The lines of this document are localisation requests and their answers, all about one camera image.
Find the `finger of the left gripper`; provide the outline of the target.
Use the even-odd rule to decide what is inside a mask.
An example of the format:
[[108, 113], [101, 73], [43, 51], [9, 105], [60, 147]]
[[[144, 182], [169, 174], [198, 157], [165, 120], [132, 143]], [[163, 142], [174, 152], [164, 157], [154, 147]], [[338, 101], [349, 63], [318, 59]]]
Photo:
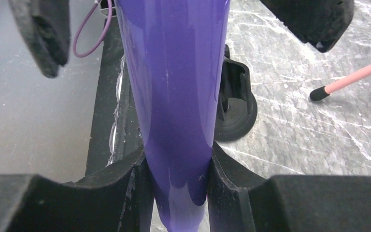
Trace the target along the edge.
[[41, 73], [56, 78], [69, 61], [69, 0], [10, 0], [17, 28]]
[[344, 34], [354, 16], [354, 0], [262, 0], [303, 43], [328, 52]]

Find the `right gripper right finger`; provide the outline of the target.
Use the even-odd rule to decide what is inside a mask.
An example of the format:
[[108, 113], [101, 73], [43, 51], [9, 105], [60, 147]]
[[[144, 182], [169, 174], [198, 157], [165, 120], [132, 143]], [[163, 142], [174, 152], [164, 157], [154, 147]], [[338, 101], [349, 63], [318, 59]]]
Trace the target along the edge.
[[208, 211], [213, 232], [371, 232], [371, 176], [266, 179], [214, 144]]

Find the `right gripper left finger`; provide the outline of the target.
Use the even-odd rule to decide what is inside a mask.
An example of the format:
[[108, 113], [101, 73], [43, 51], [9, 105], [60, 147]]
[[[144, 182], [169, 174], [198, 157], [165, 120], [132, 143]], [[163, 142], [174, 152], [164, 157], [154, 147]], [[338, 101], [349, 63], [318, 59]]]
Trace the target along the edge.
[[142, 147], [77, 182], [0, 174], [0, 232], [148, 232], [153, 202]]

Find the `purple toy microphone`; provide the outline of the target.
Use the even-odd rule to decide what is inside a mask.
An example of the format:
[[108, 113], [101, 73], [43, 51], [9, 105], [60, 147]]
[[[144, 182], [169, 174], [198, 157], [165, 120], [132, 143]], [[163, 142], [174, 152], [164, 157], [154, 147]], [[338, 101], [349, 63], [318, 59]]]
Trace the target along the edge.
[[170, 232], [196, 232], [203, 219], [229, 5], [116, 1], [155, 200]]

